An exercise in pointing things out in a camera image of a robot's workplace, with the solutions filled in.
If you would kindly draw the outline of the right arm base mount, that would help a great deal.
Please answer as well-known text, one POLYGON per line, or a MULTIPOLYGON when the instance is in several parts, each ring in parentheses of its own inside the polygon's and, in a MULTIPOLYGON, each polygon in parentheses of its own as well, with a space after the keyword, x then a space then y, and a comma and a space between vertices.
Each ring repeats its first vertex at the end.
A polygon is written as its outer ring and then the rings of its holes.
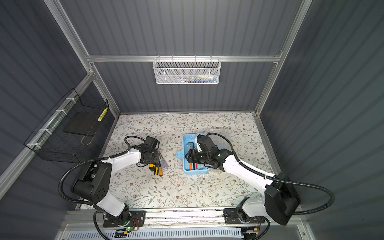
POLYGON ((243 210, 236 208, 226 208, 223 210, 225 223, 228 225, 236 224, 263 224, 265 220, 260 217, 249 217, 243 210))

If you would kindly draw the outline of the blue plastic tool box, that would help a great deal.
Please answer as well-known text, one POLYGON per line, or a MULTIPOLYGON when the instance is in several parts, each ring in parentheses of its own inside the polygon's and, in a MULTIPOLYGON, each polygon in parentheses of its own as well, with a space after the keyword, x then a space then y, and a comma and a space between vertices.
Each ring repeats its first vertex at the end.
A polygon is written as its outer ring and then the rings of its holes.
POLYGON ((177 159, 182 159, 183 171, 186 175, 204 175, 207 174, 209 168, 205 167, 198 161, 198 144, 197 136, 199 134, 186 134, 182 137, 181 151, 177 152, 177 159))

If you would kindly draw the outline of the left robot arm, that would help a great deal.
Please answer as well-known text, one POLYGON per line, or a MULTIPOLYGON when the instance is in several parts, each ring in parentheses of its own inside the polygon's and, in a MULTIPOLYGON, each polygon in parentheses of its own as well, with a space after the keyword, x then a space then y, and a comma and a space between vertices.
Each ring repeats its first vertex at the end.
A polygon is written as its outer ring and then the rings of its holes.
POLYGON ((142 141, 135 146, 129 145, 126 151, 83 165, 71 192, 91 203, 95 209, 114 217, 123 215, 129 207, 109 190, 112 176, 129 166, 157 165, 160 162, 160 142, 153 137, 142 141))

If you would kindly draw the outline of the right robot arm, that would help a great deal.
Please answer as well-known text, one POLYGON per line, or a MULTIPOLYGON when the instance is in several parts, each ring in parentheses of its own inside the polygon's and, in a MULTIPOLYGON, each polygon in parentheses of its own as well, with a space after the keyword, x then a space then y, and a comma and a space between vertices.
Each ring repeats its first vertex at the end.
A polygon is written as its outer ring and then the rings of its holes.
POLYGON ((301 203, 292 184, 281 183, 289 180, 285 174, 274 175, 262 171, 244 161, 237 160, 235 151, 219 149, 207 135, 195 134, 193 144, 185 154, 189 163, 203 165, 206 168, 220 170, 248 183, 264 197, 264 206, 268 216, 276 223, 285 226, 301 203))

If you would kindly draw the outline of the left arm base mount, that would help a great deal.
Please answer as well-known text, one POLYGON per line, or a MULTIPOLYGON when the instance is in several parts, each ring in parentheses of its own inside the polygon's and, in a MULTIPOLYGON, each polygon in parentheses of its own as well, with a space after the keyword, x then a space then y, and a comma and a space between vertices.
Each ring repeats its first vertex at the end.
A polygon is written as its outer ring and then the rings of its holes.
POLYGON ((110 214, 103 216, 104 228, 142 227, 146 219, 146 211, 123 211, 118 217, 110 214))

